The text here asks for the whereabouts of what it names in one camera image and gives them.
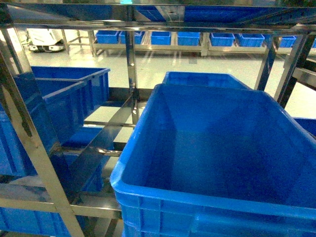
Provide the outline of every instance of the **stainless steel shelf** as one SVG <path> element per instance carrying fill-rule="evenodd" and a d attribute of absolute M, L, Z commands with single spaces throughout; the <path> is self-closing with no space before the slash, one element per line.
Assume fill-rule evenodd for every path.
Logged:
<path fill-rule="evenodd" d="M 151 22 L 137 12 L 138 5 L 155 5 L 157 10 L 166 20 L 165 22 Z M 185 22 L 184 6 L 233 6 L 239 10 L 241 7 L 257 6 L 260 9 L 270 7 L 273 13 L 265 13 L 251 19 L 241 19 L 238 22 Z M 58 212 L 67 229 L 73 237 L 87 237 L 88 230 L 82 230 L 76 215 L 90 216 L 93 218 L 110 218 L 111 226 L 121 218 L 120 206 L 112 194 L 101 192 L 99 194 L 82 193 L 79 191 L 84 180 L 92 173 L 93 167 L 98 164 L 103 154 L 107 154 L 106 147 L 113 142 L 116 134 L 123 126 L 134 127 L 137 123 L 139 100 L 148 98 L 148 91 L 137 88 L 136 50 L 172 50 L 201 52 L 229 52 L 229 53 L 264 53 L 264 59 L 257 77 L 255 89 L 264 90 L 268 81 L 271 68 L 277 53 L 290 54 L 284 65 L 284 73 L 280 79 L 275 99 L 285 106 L 294 88 L 295 83 L 301 82 L 314 88 L 316 83 L 315 70 L 305 70 L 305 61 L 309 53 L 316 54 L 316 49 L 311 49 L 316 34 L 316 8 L 284 7 L 280 0 L 4 0 L 0 4 L 1 33 L 0 33 L 0 103 L 10 117 L 12 125 L 22 141 L 40 179 L 45 188 L 26 188 L 21 185 L 0 184 L 0 206 L 21 208 L 28 210 L 43 210 Z M 126 49 L 129 90 L 116 89 L 112 94 L 118 100 L 127 101 L 125 105 L 104 125 L 104 131 L 80 154 L 78 161 L 71 166 L 77 184 L 75 192 L 71 191 L 72 183 L 63 182 L 62 177 L 56 173 L 53 156 L 62 155 L 62 147 L 56 134 L 50 139 L 53 144 L 47 148 L 45 140 L 38 133 L 39 122 L 34 120 L 29 113 L 25 95 L 20 93 L 21 88 L 30 88 L 29 96 L 39 95 L 39 88 L 35 82 L 31 67 L 18 40 L 14 29 L 16 26 L 29 28 L 77 29 L 77 30 L 125 30 L 126 44 L 97 44 L 94 37 L 89 36 L 90 46 L 94 50 Z M 171 45 L 151 45 L 150 33 L 147 33 L 142 44 L 134 45 L 133 31 L 186 31 L 202 32 L 199 46 L 180 46 L 176 42 L 176 33 L 172 34 Z M 209 32 L 229 33 L 265 33 L 272 37 L 266 47 L 211 47 L 208 40 Z M 279 37 L 284 35 L 298 35 L 292 49 L 279 49 Z M 27 74 L 28 80 L 15 83 L 15 78 Z M 41 114 L 50 121 L 45 106 Z M 125 124 L 132 114 L 133 124 Z"/>

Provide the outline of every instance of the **floor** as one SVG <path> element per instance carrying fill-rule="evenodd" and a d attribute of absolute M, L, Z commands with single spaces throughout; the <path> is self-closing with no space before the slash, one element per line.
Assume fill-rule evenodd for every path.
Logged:
<path fill-rule="evenodd" d="M 110 87 L 128 87 L 126 55 L 124 51 L 101 53 L 92 57 L 88 46 L 72 46 L 70 54 L 65 51 L 58 53 L 32 53 L 27 51 L 27 57 L 32 66 L 67 66 L 67 67 L 107 67 L 111 69 L 109 75 Z M 255 54 L 219 54 L 200 57 L 197 54 L 180 52 L 142 52 L 136 55 L 137 77 L 139 88 L 154 88 L 162 82 L 168 71 L 185 72 L 213 72 L 232 74 L 240 81 L 253 88 L 257 79 L 262 55 Z M 278 56 L 275 61 L 266 92 L 274 96 L 278 82 L 283 72 L 284 56 Z M 316 92 L 297 84 L 286 106 L 286 110 L 294 117 L 316 118 Z M 108 121 L 117 108 L 99 108 L 89 120 Z M 116 141 L 126 142 L 132 129 L 124 128 Z M 104 170 L 108 176 L 116 160 L 111 162 Z M 107 225 L 108 220 L 102 220 L 100 227 Z M 122 224 L 119 223 L 115 237 L 120 236 Z M 7 237 L 30 237 L 18 233 L 9 233 Z"/>

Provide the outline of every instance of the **metal support beam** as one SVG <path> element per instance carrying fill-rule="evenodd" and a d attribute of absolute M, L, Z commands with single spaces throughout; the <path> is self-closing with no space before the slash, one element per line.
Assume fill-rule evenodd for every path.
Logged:
<path fill-rule="evenodd" d="M 298 36 L 288 60 L 284 63 L 284 72 L 274 96 L 283 108 L 285 108 L 296 83 L 293 73 L 297 67 L 304 66 L 314 40 L 315 35 Z"/>
<path fill-rule="evenodd" d="M 316 72 L 304 68 L 296 68 L 293 77 L 297 79 L 297 82 L 316 90 Z"/>
<path fill-rule="evenodd" d="M 254 88 L 255 90 L 265 90 L 279 46 L 280 38 L 270 36 L 265 55 L 262 59 L 261 68 Z"/>
<path fill-rule="evenodd" d="M 134 20 L 134 7 L 126 7 L 127 18 L 129 21 Z M 139 92 L 137 88 L 137 71 L 136 71 L 136 58 L 135 58 L 135 42 L 134 32 L 125 31 L 125 44 L 126 44 L 126 57 L 127 57 L 127 72 L 128 72 L 128 83 L 129 93 L 132 96 L 132 121 L 136 124 L 139 119 Z"/>
<path fill-rule="evenodd" d="M 88 38 L 89 38 L 90 50 L 91 50 L 92 56 L 94 57 L 96 53 L 95 53 L 95 50 L 93 48 L 93 43 L 95 41 L 93 30 L 88 31 Z"/>
<path fill-rule="evenodd" d="M 65 45 L 65 50 L 69 54 L 69 45 L 68 45 L 68 42 L 67 42 L 67 37 L 66 37 L 66 33 L 65 33 L 64 29 L 61 30 L 61 34 L 63 35 L 63 41 L 64 41 L 64 45 Z"/>
<path fill-rule="evenodd" d="M 1 6 L 2 12 L 8 12 L 5 5 Z M 61 178 L 61 181 L 64 181 L 63 184 L 66 185 L 67 180 L 70 179 L 70 177 L 67 177 L 69 175 L 69 172 L 67 172 L 68 166 L 61 153 L 60 143 L 56 133 L 54 133 L 49 113 L 41 97 L 31 66 L 26 63 L 28 60 L 16 30 L 10 26 L 10 28 L 7 28 L 7 25 L 1 25 L 1 27 L 2 31 L 9 33 L 11 40 L 0 40 L 0 103 L 54 203 L 52 209 L 57 209 L 72 236 L 84 237 L 60 182 Z M 16 60 L 11 60 L 17 54 L 12 53 L 12 49 L 14 52 L 18 52 L 22 59 L 19 62 L 24 62 L 24 65 L 17 65 L 15 64 Z M 40 133 L 37 128 L 43 126 L 41 119 L 33 120 L 37 115 L 29 112 L 37 108 L 41 109 L 42 118 L 48 122 L 45 124 L 47 130 Z M 46 135 L 46 139 L 43 139 L 47 132 L 52 135 L 50 137 Z M 57 175 L 58 166 L 65 169 L 64 176 L 61 173 L 59 176 Z"/>

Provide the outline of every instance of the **small blue bin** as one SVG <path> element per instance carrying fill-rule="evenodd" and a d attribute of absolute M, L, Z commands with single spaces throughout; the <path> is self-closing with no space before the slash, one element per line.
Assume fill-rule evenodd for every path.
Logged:
<path fill-rule="evenodd" d="M 268 41 L 271 37 L 271 35 L 263 35 L 266 39 L 266 41 Z M 293 46 L 293 44 L 296 41 L 296 36 L 284 36 L 281 39 L 280 42 L 280 48 L 291 48 Z"/>
<path fill-rule="evenodd" d="M 145 34 L 145 31 L 135 31 L 135 33 L 134 33 L 135 44 L 142 43 L 142 39 L 143 39 L 144 34 Z M 121 33 L 119 34 L 119 37 L 120 37 L 120 42 L 125 43 L 125 32 L 124 31 L 121 31 Z"/>
<path fill-rule="evenodd" d="M 151 21 L 166 21 L 155 6 L 137 6 L 136 10 Z"/>
<path fill-rule="evenodd" d="M 111 174 L 125 234 L 313 236 L 315 153 L 262 91 L 157 85 Z"/>
<path fill-rule="evenodd" d="M 250 87 L 246 86 L 232 75 L 221 73 L 167 72 L 162 83 L 171 85 L 202 85 L 250 90 Z"/>
<path fill-rule="evenodd" d="M 262 34 L 235 34 L 241 47 L 261 47 L 265 37 Z"/>
<path fill-rule="evenodd" d="M 210 34 L 212 46 L 233 46 L 235 36 L 231 33 L 211 33 Z"/>
<path fill-rule="evenodd" d="M 197 46 L 200 33 L 197 32 L 179 32 L 178 45 Z"/>
<path fill-rule="evenodd" d="M 37 81 L 46 108 L 52 118 L 52 124 L 61 143 L 66 142 L 73 134 L 80 130 L 84 121 L 84 110 L 87 110 L 87 101 L 92 102 L 90 94 L 86 94 L 88 84 L 84 81 L 59 81 L 38 80 Z M 39 120 L 41 133 L 47 133 L 50 137 L 42 113 L 41 104 L 36 106 L 37 101 L 29 101 L 28 104 L 35 104 L 30 111 L 31 115 Z M 26 176 L 35 174 L 35 170 L 27 156 L 15 130 L 0 106 L 0 174 L 13 176 Z"/>
<path fill-rule="evenodd" d="M 64 81 L 85 81 L 86 98 L 88 104 L 84 115 L 87 117 L 109 99 L 109 71 L 108 68 L 75 68 L 75 67 L 40 67 L 32 66 L 32 71 L 37 80 L 59 79 Z"/>
<path fill-rule="evenodd" d="M 119 31 L 98 31 L 95 35 L 98 43 L 118 43 Z"/>
<path fill-rule="evenodd" d="M 170 45 L 171 32 L 152 32 L 152 44 Z"/>

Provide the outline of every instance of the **crate rim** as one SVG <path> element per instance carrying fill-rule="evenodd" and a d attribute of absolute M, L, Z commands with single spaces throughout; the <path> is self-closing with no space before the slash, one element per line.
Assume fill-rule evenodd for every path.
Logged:
<path fill-rule="evenodd" d="M 147 102 L 138 124 L 142 124 L 146 121 L 149 113 L 152 109 L 152 104 L 155 101 L 153 95 L 158 94 L 158 90 L 161 87 L 181 87 L 186 85 L 167 85 L 167 84 L 158 84 L 153 89 L 152 95 Z M 238 90 L 241 89 L 231 89 L 231 88 L 212 88 L 208 87 L 207 90 Z M 278 105 L 278 103 L 266 92 L 258 90 L 242 90 L 244 93 L 253 93 L 253 94 L 262 94 L 270 103 Z M 303 129 L 283 108 L 281 108 L 283 116 L 289 119 L 289 122 L 297 126 L 299 132 L 310 138 L 311 143 L 316 147 L 316 140 Z M 295 218 L 304 218 L 308 220 L 316 220 L 316 208 L 307 208 L 299 206 L 290 206 L 285 204 L 275 204 L 267 202 L 257 202 L 257 201 L 248 201 L 241 199 L 233 199 L 227 197 L 215 197 L 215 196 L 206 196 L 200 194 L 190 194 L 179 191 L 170 191 L 162 190 L 156 188 L 149 188 L 143 186 L 130 185 L 122 181 L 123 171 L 125 166 L 132 155 L 134 147 L 136 147 L 137 140 L 139 137 L 133 136 L 133 134 L 138 134 L 142 132 L 143 127 L 136 126 L 134 131 L 131 134 L 130 140 L 134 140 L 132 143 L 128 142 L 119 157 L 117 164 L 115 165 L 113 172 L 111 173 L 110 182 L 113 189 L 121 194 L 131 195 L 136 197 L 152 198 L 159 199 L 162 201 L 172 201 L 178 203 L 187 203 L 190 205 L 196 206 L 208 206 L 219 209 L 228 209 L 233 211 L 241 211 L 247 213 L 263 214 L 263 215 L 277 215 L 282 217 L 295 217 Z"/>
<path fill-rule="evenodd" d="M 206 74 L 206 75 L 228 75 L 230 77 L 232 77 L 234 80 L 238 81 L 240 84 L 242 84 L 244 87 L 246 87 L 248 90 L 251 90 L 251 88 L 249 86 L 247 86 L 245 83 L 243 83 L 242 81 L 238 80 L 236 77 L 234 77 L 232 74 L 229 74 L 229 73 L 197 73 L 197 72 L 179 72 L 179 71 L 168 71 L 166 72 L 166 75 L 164 76 L 164 79 L 162 81 L 162 83 L 165 83 L 167 80 L 168 80 L 168 77 L 169 77 L 169 74 L 172 74 L 172 73 L 182 73 L 182 74 Z"/>
<path fill-rule="evenodd" d="M 82 78 L 78 79 L 68 79 L 68 78 L 36 78 L 36 80 L 52 80 L 52 79 L 57 79 L 57 80 L 65 80 L 65 81 L 74 81 L 74 80 L 85 80 L 89 79 L 89 77 L 95 77 L 98 74 L 105 74 L 111 71 L 110 68 L 90 68 L 90 67 L 56 67 L 56 66 L 31 66 L 31 68 L 62 68 L 62 69 L 100 69 L 99 71 L 95 73 L 91 73 L 89 75 L 86 75 Z"/>

